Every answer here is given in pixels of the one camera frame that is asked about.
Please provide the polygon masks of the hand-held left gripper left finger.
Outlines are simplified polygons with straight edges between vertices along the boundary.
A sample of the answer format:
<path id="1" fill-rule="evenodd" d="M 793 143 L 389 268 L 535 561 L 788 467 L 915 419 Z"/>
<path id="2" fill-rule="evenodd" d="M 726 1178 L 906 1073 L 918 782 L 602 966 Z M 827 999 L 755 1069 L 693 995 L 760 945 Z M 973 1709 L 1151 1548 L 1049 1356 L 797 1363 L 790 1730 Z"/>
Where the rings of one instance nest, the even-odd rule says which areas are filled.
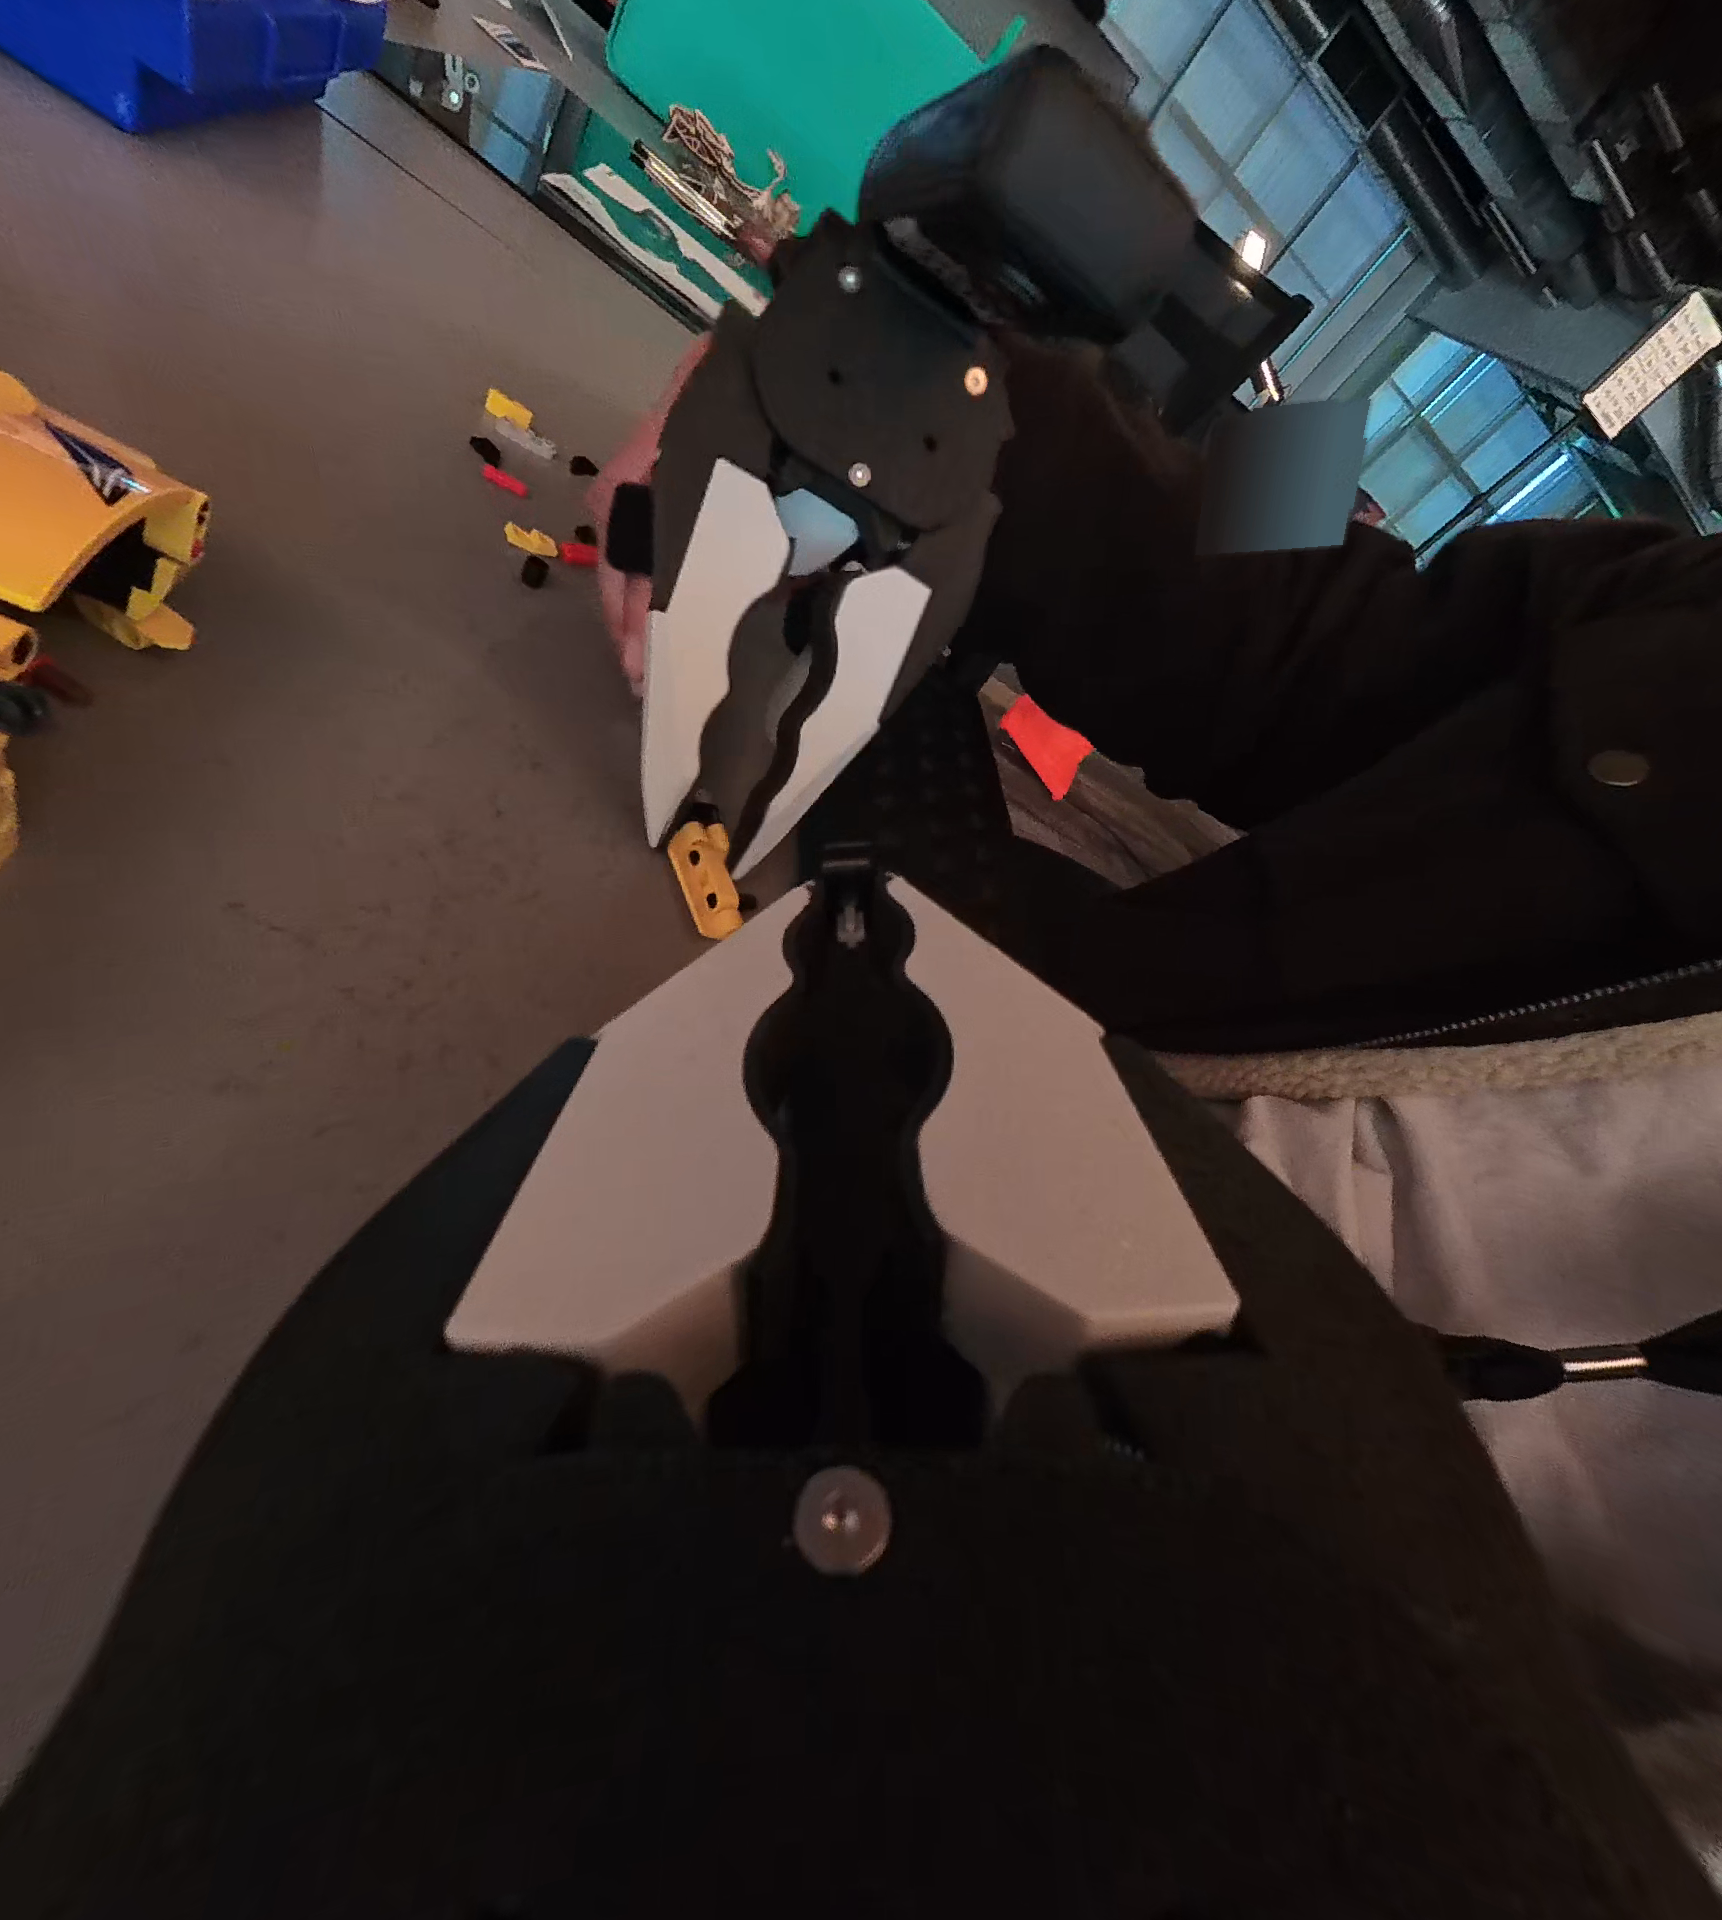
<path id="1" fill-rule="evenodd" d="M 744 1055 L 793 983 L 782 947 L 809 901 L 793 885 L 595 1033 L 445 1319 L 452 1349 L 658 1376 L 704 1423 L 778 1192 Z"/>

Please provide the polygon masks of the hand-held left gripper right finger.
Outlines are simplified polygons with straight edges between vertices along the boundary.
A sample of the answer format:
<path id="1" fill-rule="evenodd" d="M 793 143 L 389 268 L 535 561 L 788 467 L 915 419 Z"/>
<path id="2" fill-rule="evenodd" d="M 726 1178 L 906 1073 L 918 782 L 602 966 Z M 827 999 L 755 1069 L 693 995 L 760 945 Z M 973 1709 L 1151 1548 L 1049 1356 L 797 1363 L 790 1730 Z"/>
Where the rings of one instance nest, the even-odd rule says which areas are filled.
<path id="1" fill-rule="evenodd" d="M 847 876 L 847 1434 L 971 1448 L 1037 1376 L 1238 1297 L 1102 1028 L 910 881 Z"/>

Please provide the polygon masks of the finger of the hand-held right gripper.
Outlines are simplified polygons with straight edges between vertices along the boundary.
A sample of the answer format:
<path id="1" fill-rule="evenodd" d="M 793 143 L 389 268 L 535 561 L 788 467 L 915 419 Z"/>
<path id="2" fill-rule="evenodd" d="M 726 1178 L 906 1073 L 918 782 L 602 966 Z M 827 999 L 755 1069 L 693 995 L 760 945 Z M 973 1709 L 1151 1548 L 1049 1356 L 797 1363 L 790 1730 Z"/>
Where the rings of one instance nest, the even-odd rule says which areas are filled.
<path id="1" fill-rule="evenodd" d="M 908 570 L 851 573 L 832 596 L 825 634 L 813 637 L 820 691 L 790 707 L 778 728 L 776 766 L 783 774 L 753 801 L 750 828 L 735 828 L 730 874 L 742 879 L 786 839 L 830 786 L 871 741 L 902 667 L 922 630 L 932 588 Z"/>
<path id="2" fill-rule="evenodd" d="M 776 808 L 782 721 L 808 687 L 809 652 L 783 628 L 806 498 L 774 493 L 728 457 L 705 476 L 665 605 L 648 621 L 639 795 L 653 844 L 696 798 L 719 811 L 735 849 L 788 835 Z"/>

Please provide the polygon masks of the yellow brick beam assembly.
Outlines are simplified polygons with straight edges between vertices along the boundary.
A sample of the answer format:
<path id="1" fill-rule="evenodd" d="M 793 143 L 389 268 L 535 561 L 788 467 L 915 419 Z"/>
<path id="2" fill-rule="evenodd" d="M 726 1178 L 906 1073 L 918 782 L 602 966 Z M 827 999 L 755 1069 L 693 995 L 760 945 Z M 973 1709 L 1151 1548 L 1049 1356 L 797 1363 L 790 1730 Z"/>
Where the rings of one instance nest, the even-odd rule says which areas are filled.
<path id="1" fill-rule="evenodd" d="M 734 935 L 745 918 L 732 876 L 730 828 L 719 809 L 689 801 L 671 824 L 663 855 L 696 933 L 711 943 Z"/>

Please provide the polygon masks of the person's right forearm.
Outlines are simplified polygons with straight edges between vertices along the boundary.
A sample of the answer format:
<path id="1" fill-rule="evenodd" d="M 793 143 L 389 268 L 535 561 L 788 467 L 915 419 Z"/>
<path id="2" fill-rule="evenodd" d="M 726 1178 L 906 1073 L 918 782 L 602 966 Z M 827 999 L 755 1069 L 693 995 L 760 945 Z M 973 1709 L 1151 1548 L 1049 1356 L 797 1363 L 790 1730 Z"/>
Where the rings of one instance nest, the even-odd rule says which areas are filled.
<path id="1" fill-rule="evenodd" d="M 1337 545 L 1201 555 L 1205 456 L 1119 396 L 1094 347 L 996 343 L 1012 433 L 951 648 L 1232 828 L 1517 696 L 1561 624 L 1712 549 L 1651 517 L 1582 517 L 1475 527 L 1429 564 L 1357 524 Z"/>

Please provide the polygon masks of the grey desk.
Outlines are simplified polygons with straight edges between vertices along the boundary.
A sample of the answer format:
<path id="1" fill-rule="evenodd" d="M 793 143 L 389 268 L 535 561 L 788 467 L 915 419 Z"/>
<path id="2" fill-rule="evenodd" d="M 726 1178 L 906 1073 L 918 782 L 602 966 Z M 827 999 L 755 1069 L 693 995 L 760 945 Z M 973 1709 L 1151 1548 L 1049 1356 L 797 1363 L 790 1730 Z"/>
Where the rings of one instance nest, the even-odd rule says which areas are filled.
<path id="1" fill-rule="evenodd" d="M 0 53 L 0 369 L 212 504 L 187 652 L 57 615 L 0 872 L 0 1796 L 249 1353 L 700 952 L 500 388 L 604 460 L 692 331 L 369 75 L 134 138 Z"/>

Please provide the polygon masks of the person's right hand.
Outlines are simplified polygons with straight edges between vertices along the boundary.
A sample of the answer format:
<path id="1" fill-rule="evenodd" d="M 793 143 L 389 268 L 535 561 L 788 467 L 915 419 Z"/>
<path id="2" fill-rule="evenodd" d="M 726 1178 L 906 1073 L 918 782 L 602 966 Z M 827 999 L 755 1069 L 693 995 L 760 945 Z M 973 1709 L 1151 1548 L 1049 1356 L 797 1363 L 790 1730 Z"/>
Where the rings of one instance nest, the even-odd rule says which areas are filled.
<path id="1" fill-rule="evenodd" d="M 682 353 L 663 391 L 602 463 L 597 476 L 593 476 L 586 493 L 586 517 L 593 527 L 593 544 L 597 547 L 605 547 L 613 499 L 619 487 L 634 484 L 646 485 L 651 482 L 667 417 L 693 372 L 702 368 L 711 346 L 714 335 L 704 334 Z M 642 700 L 646 687 L 644 660 L 648 649 L 651 577 L 623 573 L 607 564 L 605 558 L 599 558 L 593 577 L 602 620 L 618 667 L 634 698 Z"/>

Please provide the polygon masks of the red tape piece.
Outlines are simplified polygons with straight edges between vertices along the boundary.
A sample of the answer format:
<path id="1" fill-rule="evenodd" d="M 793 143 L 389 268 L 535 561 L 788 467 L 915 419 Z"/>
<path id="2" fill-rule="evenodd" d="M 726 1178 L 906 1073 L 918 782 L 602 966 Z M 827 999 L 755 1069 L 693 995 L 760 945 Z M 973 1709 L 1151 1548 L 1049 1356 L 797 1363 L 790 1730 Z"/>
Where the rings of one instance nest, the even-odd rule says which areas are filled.
<path id="1" fill-rule="evenodd" d="M 1077 775 L 1096 753 L 1087 735 L 1055 719 L 1026 691 L 1001 707 L 997 733 L 1055 803 L 1067 799 Z"/>

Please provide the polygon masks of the wooden model parts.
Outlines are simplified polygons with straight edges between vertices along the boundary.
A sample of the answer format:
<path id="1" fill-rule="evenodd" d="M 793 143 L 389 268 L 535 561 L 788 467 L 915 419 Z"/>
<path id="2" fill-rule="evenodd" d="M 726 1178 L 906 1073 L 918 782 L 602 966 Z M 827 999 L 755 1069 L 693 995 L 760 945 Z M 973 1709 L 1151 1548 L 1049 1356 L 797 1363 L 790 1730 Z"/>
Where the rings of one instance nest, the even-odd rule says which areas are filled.
<path id="1" fill-rule="evenodd" d="M 765 149 L 768 177 L 750 182 L 730 138 L 698 108 L 671 106 L 656 142 L 632 142 L 632 159 L 692 220 L 742 253 L 765 258 L 801 227 L 778 149 Z"/>

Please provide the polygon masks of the scattered small bricks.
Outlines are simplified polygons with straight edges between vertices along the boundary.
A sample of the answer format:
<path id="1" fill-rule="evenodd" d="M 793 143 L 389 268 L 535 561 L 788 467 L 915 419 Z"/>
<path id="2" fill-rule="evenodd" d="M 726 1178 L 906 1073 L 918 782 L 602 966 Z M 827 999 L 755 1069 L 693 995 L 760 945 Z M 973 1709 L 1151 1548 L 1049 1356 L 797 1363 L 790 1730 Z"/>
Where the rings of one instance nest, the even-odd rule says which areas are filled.
<path id="1" fill-rule="evenodd" d="M 561 451 L 560 441 L 541 429 L 533 407 L 500 388 L 486 390 L 465 446 L 481 482 L 506 511 L 501 538 L 516 558 L 522 588 L 540 591 L 558 572 L 593 570 L 599 560 L 593 520 L 563 517 L 572 487 L 597 474 L 592 457 Z"/>

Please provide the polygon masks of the black jacket with fleece lining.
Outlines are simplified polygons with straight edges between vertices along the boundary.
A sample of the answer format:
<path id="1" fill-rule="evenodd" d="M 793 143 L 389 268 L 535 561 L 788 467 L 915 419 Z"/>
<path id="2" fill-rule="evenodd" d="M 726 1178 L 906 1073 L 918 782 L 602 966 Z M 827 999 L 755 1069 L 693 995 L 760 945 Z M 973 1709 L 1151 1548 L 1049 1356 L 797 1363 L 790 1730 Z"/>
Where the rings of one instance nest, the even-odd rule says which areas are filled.
<path id="1" fill-rule="evenodd" d="M 1704 540 L 1561 624 L 1521 691 L 1124 893 L 1103 1021 L 1228 1108 L 1722 1066 Z M 1234 1914 L 1722 1915 L 1722 1835 L 1637 1762 L 1469 1418 L 1546 1396 L 1465 1402 L 1432 1336 L 1489 1334 L 1409 1316 L 1244 1139 L 1207 1152 L 1175 1106 L 1155 1136 L 1187 1144 L 1242 1316 L 1092 1381 L 1144 1476 L 1256 1548 L 1222 1577 L 1258 1593 L 1222 1603 L 1250 1617 L 1211 1697 L 1258 1694 L 1259 1726 L 1205 1764 L 1207 1835 L 1256 1897 Z"/>

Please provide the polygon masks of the white sweatshirt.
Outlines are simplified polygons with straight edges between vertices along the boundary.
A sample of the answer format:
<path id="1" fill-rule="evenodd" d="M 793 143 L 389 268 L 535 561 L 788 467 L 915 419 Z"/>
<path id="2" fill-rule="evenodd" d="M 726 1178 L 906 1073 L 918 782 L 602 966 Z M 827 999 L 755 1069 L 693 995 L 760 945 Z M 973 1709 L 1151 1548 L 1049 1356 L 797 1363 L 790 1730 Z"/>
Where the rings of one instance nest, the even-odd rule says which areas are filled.
<path id="1" fill-rule="evenodd" d="M 1442 1331 L 1599 1346 L 1722 1308 L 1722 1066 L 1226 1116 Z M 1722 1835 L 1722 1398 L 1590 1383 L 1469 1419 L 1635 1760 Z"/>

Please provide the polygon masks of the silver ventilation ducts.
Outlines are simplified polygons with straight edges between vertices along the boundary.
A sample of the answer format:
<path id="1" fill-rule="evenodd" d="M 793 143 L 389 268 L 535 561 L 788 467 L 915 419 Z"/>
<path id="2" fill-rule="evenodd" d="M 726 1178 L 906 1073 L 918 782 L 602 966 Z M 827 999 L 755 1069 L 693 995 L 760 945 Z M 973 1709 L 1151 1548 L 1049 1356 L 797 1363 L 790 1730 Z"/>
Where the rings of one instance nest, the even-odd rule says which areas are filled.
<path id="1" fill-rule="evenodd" d="M 1619 436 L 1582 399 L 1691 288 L 1722 325 L 1722 2 L 1279 3 L 1436 270 L 1579 482 L 1722 530 L 1722 346 Z"/>

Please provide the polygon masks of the blue plastic bin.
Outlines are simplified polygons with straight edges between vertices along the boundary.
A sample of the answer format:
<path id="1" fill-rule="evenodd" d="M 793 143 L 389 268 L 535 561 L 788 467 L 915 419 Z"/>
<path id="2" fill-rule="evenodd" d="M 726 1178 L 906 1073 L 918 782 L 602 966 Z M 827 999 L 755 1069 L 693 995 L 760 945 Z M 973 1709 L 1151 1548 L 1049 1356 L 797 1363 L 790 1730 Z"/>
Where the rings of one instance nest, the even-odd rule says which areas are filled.
<path id="1" fill-rule="evenodd" d="M 144 135 L 317 106 L 388 23 L 371 2 L 0 2 L 0 53 Z"/>

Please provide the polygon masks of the white sign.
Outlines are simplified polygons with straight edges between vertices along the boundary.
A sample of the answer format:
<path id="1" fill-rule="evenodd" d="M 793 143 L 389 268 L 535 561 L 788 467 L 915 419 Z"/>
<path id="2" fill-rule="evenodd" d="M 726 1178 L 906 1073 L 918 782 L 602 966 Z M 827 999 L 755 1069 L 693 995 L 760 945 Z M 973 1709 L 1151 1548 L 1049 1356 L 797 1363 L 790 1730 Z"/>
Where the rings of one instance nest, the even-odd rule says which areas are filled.
<path id="1" fill-rule="evenodd" d="M 1619 360 L 1583 390 L 1582 409 L 1596 436 L 1621 436 L 1664 393 L 1722 347 L 1722 322 L 1708 292 L 1691 288 Z"/>

